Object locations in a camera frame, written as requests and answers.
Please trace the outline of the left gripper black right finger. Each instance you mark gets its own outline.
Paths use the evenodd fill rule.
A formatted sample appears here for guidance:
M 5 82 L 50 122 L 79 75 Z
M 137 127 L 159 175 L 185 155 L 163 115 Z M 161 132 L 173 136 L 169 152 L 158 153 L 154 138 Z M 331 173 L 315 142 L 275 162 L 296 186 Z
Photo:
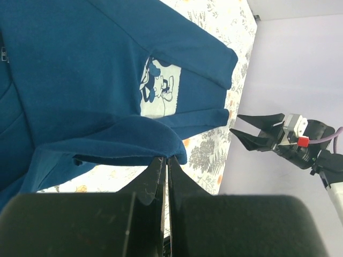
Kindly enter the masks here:
M 327 256 L 312 215 L 289 195 L 211 195 L 168 160 L 172 256 Z

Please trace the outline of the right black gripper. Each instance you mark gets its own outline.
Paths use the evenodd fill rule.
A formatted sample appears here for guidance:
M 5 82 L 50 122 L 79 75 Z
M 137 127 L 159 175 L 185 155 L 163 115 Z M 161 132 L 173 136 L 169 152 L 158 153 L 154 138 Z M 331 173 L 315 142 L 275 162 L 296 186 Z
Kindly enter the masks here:
M 282 122 L 285 115 L 275 114 L 266 116 L 237 115 L 246 123 L 260 129 L 257 136 L 231 128 L 235 135 L 248 151 L 268 152 L 271 151 L 279 138 Z M 304 135 L 295 139 L 295 144 L 278 145 L 274 152 L 294 164 L 300 169 L 311 168 L 321 150 L 326 150 L 331 139 L 321 143 L 312 141 L 327 138 L 335 133 L 335 129 L 317 120 L 308 120 Z

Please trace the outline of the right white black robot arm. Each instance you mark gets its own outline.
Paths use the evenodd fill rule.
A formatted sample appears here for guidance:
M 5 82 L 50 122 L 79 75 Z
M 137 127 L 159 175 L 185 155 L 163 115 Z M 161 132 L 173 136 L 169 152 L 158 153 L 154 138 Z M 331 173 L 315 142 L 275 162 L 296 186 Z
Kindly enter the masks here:
M 342 155 L 337 152 L 341 127 L 334 129 L 299 114 L 238 118 L 260 130 L 253 136 L 230 129 L 246 150 L 272 151 L 300 169 L 310 169 L 311 175 L 319 175 L 337 213 L 342 215 Z

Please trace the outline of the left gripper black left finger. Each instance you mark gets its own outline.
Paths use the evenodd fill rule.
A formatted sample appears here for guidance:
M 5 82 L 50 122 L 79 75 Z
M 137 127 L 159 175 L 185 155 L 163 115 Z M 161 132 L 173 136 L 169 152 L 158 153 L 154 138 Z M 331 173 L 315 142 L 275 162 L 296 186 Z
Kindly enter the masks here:
M 1 213 L 1 256 L 162 256 L 166 159 L 115 193 L 31 193 Z

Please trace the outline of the blue printed t shirt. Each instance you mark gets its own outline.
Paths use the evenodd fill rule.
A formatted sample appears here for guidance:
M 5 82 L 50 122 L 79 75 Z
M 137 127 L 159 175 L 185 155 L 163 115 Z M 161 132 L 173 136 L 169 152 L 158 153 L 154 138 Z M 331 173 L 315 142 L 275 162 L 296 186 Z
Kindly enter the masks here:
M 1 206 L 97 164 L 186 164 L 237 54 L 161 1 L 1 1 Z

